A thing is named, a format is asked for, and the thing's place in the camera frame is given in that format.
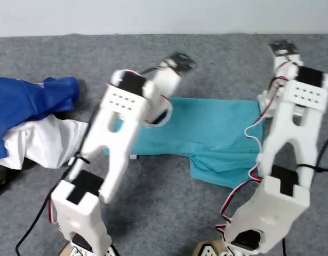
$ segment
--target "garment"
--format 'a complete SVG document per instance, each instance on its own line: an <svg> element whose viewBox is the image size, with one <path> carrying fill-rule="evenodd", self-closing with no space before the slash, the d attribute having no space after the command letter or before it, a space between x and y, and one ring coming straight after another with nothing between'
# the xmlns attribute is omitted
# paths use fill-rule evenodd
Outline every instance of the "garment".
<svg viewBox="0 0 328 256"><path fill-rule="evenodd" d="M132 154L187 156L192 178L221 186L234 188L247 180L259 147L255 140L245 137L244 129L260 115L257 102L187 98L171 101L171 119L162 127L144 126ZM260 140L262 133L262 124L249 130Z"/></svg>
<svg viewBox="0 0 328 256"><path fill-rule="evenodd" d="M78 97L74 77L49 77L38 84L0 77L0 158L7 157L2 138L8 129L27 120L72 110Z"/></svg>
<svg viewBox="0 0 328 256"><path fill-rule="evenodd" d="M78 150L86 127L87 123L54 115L21 123L6 132L3 140L9 156L0 159L0 165L19 170L26 157L45 168L59 168Z"/></svg>

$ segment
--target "black cable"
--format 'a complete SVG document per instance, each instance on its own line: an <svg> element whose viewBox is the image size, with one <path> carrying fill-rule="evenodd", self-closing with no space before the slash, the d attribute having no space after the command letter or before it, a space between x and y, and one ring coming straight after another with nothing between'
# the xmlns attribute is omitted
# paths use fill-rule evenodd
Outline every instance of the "black cable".
<svg viewBox="0 0 328 256"><path fill-rule="evenodd" d="M287 256L287 252L286 252L286 237L282 239L282 252L283 252L283 256Z"/></svg>
<svg viewBox="0 0 328 256"><path fill-rule="evenodd" d="M76 252L80 253L80 255L83 256L82 252L76 246L74 248L75 248Z"/></svg>
<svg viewBox="0 0 328 256"><path fill-rule="evenodd" d="M227 248L228 248L228 250L233 254L233 256L235 256L235 254L234 254L234 252L232 251L232 249L230 249L230 247L228 247L228 246L227 246Z"/></svg>
<svg viewBox="0 0 328 256"><path fill-rule="evenodd" d="M140 72L140 75L145 75L145 74L150 73L150 72L152 72L154 70L157 70L159 68L161 68L161 67L160 66L156 66L156 67L147 68L144 71Z"/></svg>
<svg viewBox="0 0 328 256"><path fill-rule="evenodd" d="M327 148L328 148L328 138L327 138L327 140L325 141L325 143L323 144L322 148L319 151L319 154L318 154L318 157L317 157L315 166L308 165L308 164L299 164L298 166L299 167L301 167L301 166L309 167L309 168L314 169L316 172L328 172L328 168L321 168L321 167L319 167L320 162L321 162L321 160L322 160L322 158L324 156L324 153L327 150ZM286 252L286 238L282 239L282 251L283 251L283 255L284 256L287 256L287 252Z"/></svg>
<svg viewBox="0 0 328 256"><path fill-rule="evenodd" d="M28 235L31 233L31 231L33 230L33 228L35 227L35 225L37 224L39 218L41 217L46 205L47 205L47 202L48 200L50 200L51 198L51 193L55 190L56 186L58 185L58 183L61 181L61 180L64 180L66 178L66 176L68 175L68 173L71 171L71 169L73 168L73 166L75 165L77 159L79 159L79 157L77 156L80 156L81 155L81 150L82 150L82 147L83 147L83 143L84 143L84 140L85 138L87 137L88 133L89 133L89 130L91 128L91 125L93 123L93 120L97 114L97 111L99 109L99 105L97 105L93 111L93 114L91 115L90 119L89 119L89 122L88 122L88 127L86 128L85 130L85 133L82 137L82 141L81 141L81 144L78 148L78 151L77 153L75 154L75 159L74 159L74 162L72 163L72 165L70 165L65 171L64 173L62 174L61 178L56 182L56 184L50 189L50 191L48 192L48 194L46 195L46 198L39 210L39 212L37 213L37 216L36 218L33 220L31 226L29 227L29 229L26 231L26 233L23 235L23 237L21 238L21 240L19 240L18 244L15 246L15 252L17 254L17 256L21 256L20 253L19 253L19 247L20 245L24 242L24 240L28 237Z"/></svg>
<svg viewBox="0 0 328 256"><path fill-rule="evenodd" d="M68 175L70 169L71 169L71 166L62 174L61 178L56 182L56 184L50 189L50 191L48 192L48 194L46 195L46 198L44 200L44 203L42 204L41 206L41 209L39 210L39 212L37 213L37 216L36 218L33 220L31 226L29 227L29 229L26 231L26 233L23 235L23 237L21 238L21 240L19 240L18 244L15 246L15 252L18 256L20 256L20 253L19 253L19 247L20 245L24 242L24 240L28 237L28 235L31 233L31 231L33 230L33 228L35 227L35 225L37 224L39 218L41 217L46 205L47 205L47 202L48 200L50 199L51 197L51 193L54 191L54 189L56 188L56 186L58 185L58 183L62 180L62 179L65 179L65 177Z"/></svg>

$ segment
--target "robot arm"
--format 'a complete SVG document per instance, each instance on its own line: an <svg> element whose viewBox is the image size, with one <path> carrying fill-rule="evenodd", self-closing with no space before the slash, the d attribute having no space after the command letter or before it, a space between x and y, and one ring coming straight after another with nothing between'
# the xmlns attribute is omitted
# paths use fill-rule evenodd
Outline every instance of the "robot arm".
<svg viewBox="0 0 328 256"><path fill-rule="evenodd" d="M267 253L289 232L293 221L310 203L309 188L314 169L300 166L291 171L273 165L275 155L287 142L294 147L297 164L315 166L316 142L328 101L328 74L302 66L295 45L280 41L271 45L276 77L285 77L279 88L272 85L259 96L261 110L273 101L270 133L258 156L263 177L252 198L226 224L225 245L236 255ZM293 122L300 116L300 124Z"/></svg>
<svg viewBox="0 0 328 256"><path fill-rule="evenodd" d="M175 53L160 64L152 81L131 70L114 72L80 152L71 163L69 181L61 180L51 195L64 237L81 253L103 256L112 250L100 201L109 203L113 198L141 126L160 125L167 120L167 98L194 65L189 56ZM117 119L122 124L115 131ZM107 176L102 179L84 169L105 148L109 149L110 160Z"/></svg>

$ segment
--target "white wall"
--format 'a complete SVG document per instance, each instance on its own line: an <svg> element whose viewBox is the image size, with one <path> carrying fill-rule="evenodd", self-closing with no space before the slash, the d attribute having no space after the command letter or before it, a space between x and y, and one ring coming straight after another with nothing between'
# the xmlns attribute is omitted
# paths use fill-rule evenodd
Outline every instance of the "white wall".
<svg viewBox="0 0 328 256"><path fill-rule="evenodd" d="M0 37L328 33L328 0L0 0Z"/></svg>

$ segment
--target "blue cloth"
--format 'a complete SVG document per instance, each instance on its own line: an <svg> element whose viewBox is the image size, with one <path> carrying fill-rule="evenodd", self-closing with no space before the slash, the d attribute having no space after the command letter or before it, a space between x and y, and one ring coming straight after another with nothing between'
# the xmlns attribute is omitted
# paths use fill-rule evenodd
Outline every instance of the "blue cloth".
<svg viewBox="0 0 328 256"><path fill-rule="evenodd" d="M255 140L245 137L244 129L259 117L257 102L187 98L171 101L171 119L162 127L144 126L132 154L187 156L191 177L216 185L234 188L247 180L259 147ZM262 130L259 124L249 134L262 140Z"/></svg>
<svg viewBox="0 0 328 256"><path fill-rule="evenodd" d="M30 119L72 110L78 97L74 77L49 77L38 84L0 77L0 158L7 157L2 138L8 129Z"/></svg>

